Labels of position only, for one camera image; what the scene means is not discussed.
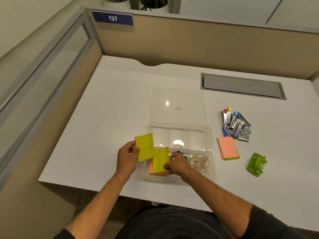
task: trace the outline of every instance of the cubicle partition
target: cubicle partition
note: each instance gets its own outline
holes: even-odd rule
[[[102,54],[150,66],[171,63],[298,79],[311,79],[319,70],[316,33],[142,13],[133,19],[134,26],[100,23],[92,9],[79,10],[0,97],[5,238],[33,238],[35,232],[49,238],[71,219],[81,191],[37,180]],[[79,32],[84,39],[75,36]],[[24,226],[17,230],[17,224]]]

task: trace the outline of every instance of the shirt sleeve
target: shirt sleeve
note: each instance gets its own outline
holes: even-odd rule
[[[63,228],[53,239],[75,239],[75,237],[67,229]]]
[[[268,214],[265,210],[253,206],[248,227],[241,239],[306,239],[297,230]]]

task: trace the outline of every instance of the person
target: person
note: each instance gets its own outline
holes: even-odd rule
[[[135,141],[119,149],[113,177],[54,239],[98,237],[123,186],[136,169],[138,153]],[[169,170],[166,175],[174,173],[180,176],[214,213],[175,206],[149,206],[137,212],[119,231],[116,239],[231,238],[219,220],[236,238],[304,238],[273,215],[191,169],[181,153],[171,154],[170,161],[164,167]]]

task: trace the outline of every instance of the desk surface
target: desk surface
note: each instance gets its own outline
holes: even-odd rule
[[[115,172],[118,149],[146,134],[154,88],[200,89],[200,73],[279,81],[287,100],[204,91],[213,131],[216,183],[286,224],[319,231],[319,99],[308,80],[263,76],[103,56],[39,181],[99,191]],[[250,142],[236,140],[239,160],[221,159],[220,111],[240,111],[252,124]],[[246,171],[254,152],[267,157],[259,178]],[[143,163],[121,195],[210,209],[187,184],[146,180]]]

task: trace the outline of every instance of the green hole punch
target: green hole punch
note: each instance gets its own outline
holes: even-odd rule
[[[247,170],[256,177],[259,177],[260,174],[263,173],[265,163],[267,163],[266,157],[263,157],[258,153],[254,153],[247,166]]]

